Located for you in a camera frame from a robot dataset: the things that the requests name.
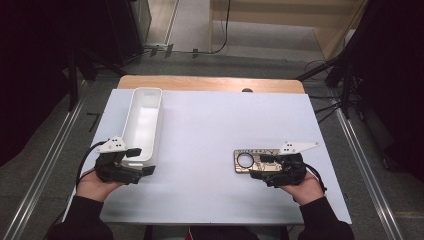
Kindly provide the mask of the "light wooden shelf unit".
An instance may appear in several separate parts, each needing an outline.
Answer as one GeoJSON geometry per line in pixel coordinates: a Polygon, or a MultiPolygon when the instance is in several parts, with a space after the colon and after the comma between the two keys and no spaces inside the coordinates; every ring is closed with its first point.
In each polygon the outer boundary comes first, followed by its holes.
{"type": "Polygon", "coordinates": [[[369,0],[209,0],[209,50],[213,21],[312,27],[322,55],[338,55],[343,39],[361,21],[369,0]]]}

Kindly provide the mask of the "black cabinet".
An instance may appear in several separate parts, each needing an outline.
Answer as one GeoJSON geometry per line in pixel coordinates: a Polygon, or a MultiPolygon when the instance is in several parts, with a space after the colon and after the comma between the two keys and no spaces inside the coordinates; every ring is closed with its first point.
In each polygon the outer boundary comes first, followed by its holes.
{"type": "Polygon", "coordinates": [[[145,48],[152,16],[148,0],[106,0],[117,44],[113,59],[125,65],[145,48]]]}

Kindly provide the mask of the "black metal stand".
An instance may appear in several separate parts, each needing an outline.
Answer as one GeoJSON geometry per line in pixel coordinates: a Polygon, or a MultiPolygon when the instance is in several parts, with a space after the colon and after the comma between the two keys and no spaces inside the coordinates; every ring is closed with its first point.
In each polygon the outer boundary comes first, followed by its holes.
{"type": "Polygon", "coordinates": [[[70,96],[70,103],[68,107],[69,111],[72,111],[76,108],[77,102],[79,100],[77,71],[80,71],[86,80],[94,81],[97,77],[97,70],[95,69],[93,63],[99,63],[120,77],[126,75],[125,71],[121,70],[111,62],[108,62],[105,58],[102,58],[98,54],[95,54],[86,48],[71,48],[68,51],[68,82],[70,96]]]}
{"type": "Polygon", "coordinates": [[[318,73],[324,72],[327,69],[331,69],[325,79],[327,87],[333,88],[336,87],[339,83],[342,83],[342,93],[339,97],[340,101],[336,105],[336,109],[340,109],[344,117],[349,119],[350,115],[348,109],[350,107],[350,91],[351,84],[353,83],[354,79],[354,70],[353,65],[347,57],[346,53],[341,52],[336,57],[324,61],[317,67],[314,67],[311,70],[295,77],[295,80],[304,81],[306,79],[312,78],[318,73]]]}

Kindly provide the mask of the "black curtain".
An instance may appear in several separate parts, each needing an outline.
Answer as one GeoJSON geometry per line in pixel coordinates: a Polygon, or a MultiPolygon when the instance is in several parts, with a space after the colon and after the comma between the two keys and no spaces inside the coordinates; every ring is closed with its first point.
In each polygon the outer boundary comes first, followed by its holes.
{"type": "Polygon", "coordinates": [[[383,152],[424,182],[424,0],[369,0],[356,33],[359,93],[391,137],[383,152]]]}
{"type": "Polygon", "coordinates": [[[0,166],[69,92],[54,0],[0,0],[0,166]]]}

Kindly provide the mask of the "person's left hand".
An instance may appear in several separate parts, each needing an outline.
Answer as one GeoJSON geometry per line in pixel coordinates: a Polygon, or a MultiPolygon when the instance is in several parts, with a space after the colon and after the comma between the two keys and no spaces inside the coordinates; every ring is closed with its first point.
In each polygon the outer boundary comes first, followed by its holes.
{"type": "Polygon", "coordinates": [[[120,182],[103,182],[94,170],[87,171],[80,178],[76,195],[87,199],[104,202],[110,193],[122,186],[120,182]]]}

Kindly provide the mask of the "white board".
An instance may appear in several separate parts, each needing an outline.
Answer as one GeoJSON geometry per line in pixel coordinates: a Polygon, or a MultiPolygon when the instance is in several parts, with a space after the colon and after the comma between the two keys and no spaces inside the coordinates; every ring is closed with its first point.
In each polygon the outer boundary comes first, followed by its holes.
{"type": "Polygon", "coordinates": [[[158,163],[153,175],[109,195],[105,222],[138,224],[287,225],[302,221],[282,190],[234,170],[237,149],[314,143],[305,162],[320,173],[337,217],[351,220],[305,94],[166,91],[158,163]]]}

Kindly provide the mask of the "white plastic bin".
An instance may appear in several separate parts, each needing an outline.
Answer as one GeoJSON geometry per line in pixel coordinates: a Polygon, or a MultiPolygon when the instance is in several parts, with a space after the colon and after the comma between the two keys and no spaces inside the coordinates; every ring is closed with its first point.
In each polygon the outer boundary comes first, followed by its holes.
{"type": "Polygon", "coordinates": [[[122,138],[129,149],[139,148],[141,153],[125,157],[125,167],[141,169],[157,164],[162,115],[161,89],[140,87],[133,91],[122,138]]]}

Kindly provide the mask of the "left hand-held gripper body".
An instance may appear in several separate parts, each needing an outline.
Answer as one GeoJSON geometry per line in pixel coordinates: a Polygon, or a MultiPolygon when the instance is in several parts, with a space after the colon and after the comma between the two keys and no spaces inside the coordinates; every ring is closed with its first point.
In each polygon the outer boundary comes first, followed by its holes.
{"type": "Polygon", "coordinates": [[[98,178],[103,182],[137,184],[142,177],[142,170],[123,164],[128,149],[132,148],[128,148],[119,136],[101,144],[96,150],[99,156],[94,166],[98,178]]]}

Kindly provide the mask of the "person's right hand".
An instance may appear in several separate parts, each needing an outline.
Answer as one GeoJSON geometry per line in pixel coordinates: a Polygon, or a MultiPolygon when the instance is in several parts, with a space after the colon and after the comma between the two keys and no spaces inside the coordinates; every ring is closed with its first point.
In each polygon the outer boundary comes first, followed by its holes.
{"type": "Polygon", "coordinates": [[[307,172],[305,178],[299,185],[281,186],[281,189],[290,194],[300,205],[306,205],[324,196],[323,190],[317,178],[307,172]]]}

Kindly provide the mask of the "dark metal perforated plate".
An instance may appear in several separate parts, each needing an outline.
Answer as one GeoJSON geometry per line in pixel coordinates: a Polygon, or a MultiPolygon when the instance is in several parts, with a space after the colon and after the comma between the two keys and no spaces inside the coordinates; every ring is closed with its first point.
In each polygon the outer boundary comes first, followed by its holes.
{"type": "Polygon", "coordinates": [[[254,171],[279,171],[282,166],[274,160],[263,162],[261,155],[276,156],[278,149],[238,149],[234,151],[234,170],[238,174],[254,171]]]}

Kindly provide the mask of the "wooden table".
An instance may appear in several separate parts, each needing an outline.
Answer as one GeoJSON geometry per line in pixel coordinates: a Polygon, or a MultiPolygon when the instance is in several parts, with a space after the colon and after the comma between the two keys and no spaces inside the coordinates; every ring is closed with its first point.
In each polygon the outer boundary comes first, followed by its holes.
{"type": "Polygon", "coordinates": [[[254,93],[305,93],[302,83],[298,80],[234,77],[126,75],[120,79],[117,86],[118,89],[138,87],[179,91],[242,92],[244,89],[250,89],[254,93]]]}

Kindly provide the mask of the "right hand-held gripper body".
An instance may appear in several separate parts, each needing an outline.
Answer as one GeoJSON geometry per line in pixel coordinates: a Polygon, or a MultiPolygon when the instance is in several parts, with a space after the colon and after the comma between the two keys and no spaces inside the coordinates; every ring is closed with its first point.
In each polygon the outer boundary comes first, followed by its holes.
{"type": "Polygon", "coordinates": [[[266,171],[264,182],[268,187],[279,187],[286,185],[299,185],[307,170],[310,170],[317,179],[320,179],[319,172],[303,161],[302,151],[318,147],[318,143],[286,142],[276,155],[276,163],[282,166],[279,171],[266,171]]]}

